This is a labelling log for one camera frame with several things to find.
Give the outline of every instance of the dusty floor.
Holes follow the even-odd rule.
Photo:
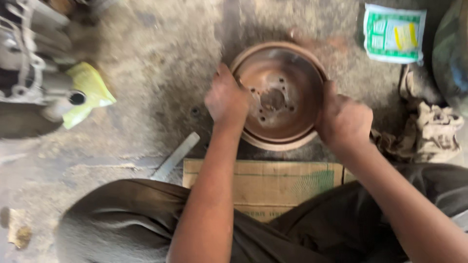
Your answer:
[[[435,30],[451,1],[370,2],[428,9],[429,65]],[[26,248],[15,249],[7,244],[2,216],[0,262],[56,262],[54,228],[70,205],[107,182],[148,178],[192,131],[201,141],[190,157],[202,158],[212,125],[203,96],[217,62],[229,63],[255,43],[284,40],[291,26],[334,43],[326,57],[317,55],[339,91],[367,103],[375,127],[399,132],[407,117],[397,92],[401,67],[367,58],[363,12],[364,0],[121,0],[95,28],[74,31],[77,55],[100,70],[117,103],[93,110],[69,131],[0,141],[0,208],[14,209],[10,224],[32,233]],[[433,87],[426,68],[415,71],[417,84]],[[431,92],[427,96],[434,99]],[[200,109],[198,116],[190,114],[193,107]],[[336,161],[319,139],[282,153],[241,142],[238,158]],[[181,183],[181,174],[178,168],[160,179]]]

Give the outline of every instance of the hand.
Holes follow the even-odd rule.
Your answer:
[[[318,114],[315,127],[320,139],[334,154],[339,155],[342,151],[369,144],[372,119],[373,114],[369,107],[349,97],[336,94],[335,83],[325,82],[323,107]]]
[[[245,88],[240,88],[226,64],[218,65],[212,87],[205,96],[205,105],[215,124],[233,124],[244,127],[252,97]]]

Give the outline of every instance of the cardboard sheet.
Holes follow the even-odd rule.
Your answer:
[[[184,187],[192,187],[202,163],[198,159],[184,160]],[[234,207],[268,222],[341,185],[343,175],[343,166],[338,163],[238,160],[234,167]]]

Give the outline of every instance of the dark trousers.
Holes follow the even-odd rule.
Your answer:
[[[468,210],[468,170],[451,165],[400,165],[398,170],[443,213]],[[78,201],[60,222],[62,263],[165,262],[190,190],[120,180]],[[231,262],[403,263],[408,260],[369,193],[349,183],[260,223],[234,211]]]

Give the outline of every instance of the green and white packaging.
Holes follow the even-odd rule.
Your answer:
[[[422,62],[426,10],[366,4],[364,48],[370,59],[408,64]]]

